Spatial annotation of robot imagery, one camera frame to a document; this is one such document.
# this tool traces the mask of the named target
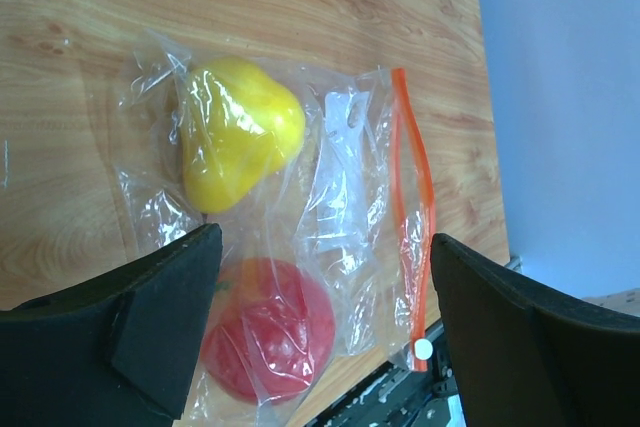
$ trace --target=ziplock bag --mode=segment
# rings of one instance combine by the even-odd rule
[[[435,207],[404,71],[353,77],[148,33],[120,80],[113,158],[138,254],[223,230],[185,425],[283,425],[333,356],[375,345],[426,370],[413,345]]]

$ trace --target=orange strip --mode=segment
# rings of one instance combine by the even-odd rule
[[[393,88],[396,94],[394,103],[394,113],[391,131],[391,170],[393,172],[391,178],[391,202],[394,210],[394,218],[398,231],[398,238],[401,242],[401,255],[403,257],[403,266],[405,269],[405,286],[408,289],[407,295],[413,301],[411,305],[411,349],[415,342],[424,337],[427,328],[426,310],[427,310],[427,286],[431,274],[431,240],[436,228],[436,208],[435,193],[433,190],[433,181],[431,179],[431,169],[429,168],[429,159],[420,135],[420,129],[416,122],[411,102],[409,100],[409,92],[407,90],[407,81],[404,69],[394,69],[391,72]],[[416,164],[417,182],[420,191],[420,203],[425,218],[428,223],[425,226],[422,240],[422,253],[420,265],[416,270],[416,285],[418,292],[409,292],[410,280],[414,272],[411,270],[411,261],[408,257],[408,251],[405,248],[409,243],[407,239],[407,219],[404,198],[402,195],[401,165],[400,165],[400,127],[406,123],[407,134],[409,136],[409,144],[413,153],[413,159]],[[425,372],[427,370],[427,361],[418,360],[413,356],[413,370]]]

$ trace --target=blue wall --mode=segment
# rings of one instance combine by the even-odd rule
[[[640,0],[480,0],[513,254],[583,297],[640,286]]]

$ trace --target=bell pepper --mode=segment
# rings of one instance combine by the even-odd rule
[[[302,148],[298,99],[254,62],[212,60],[188,74],[184,98],[183,181],[201,212],[233,207]]]

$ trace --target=wooden table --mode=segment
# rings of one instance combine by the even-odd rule
[[[0,0],[0,308],[128,260],[109,85],[146,27],[346,73],[406,67],[438,229],[508,260],[477,0]],[[438,317],[434,295],[428,316]],[[337,360],[291,424],[383,360],[380,351]]]

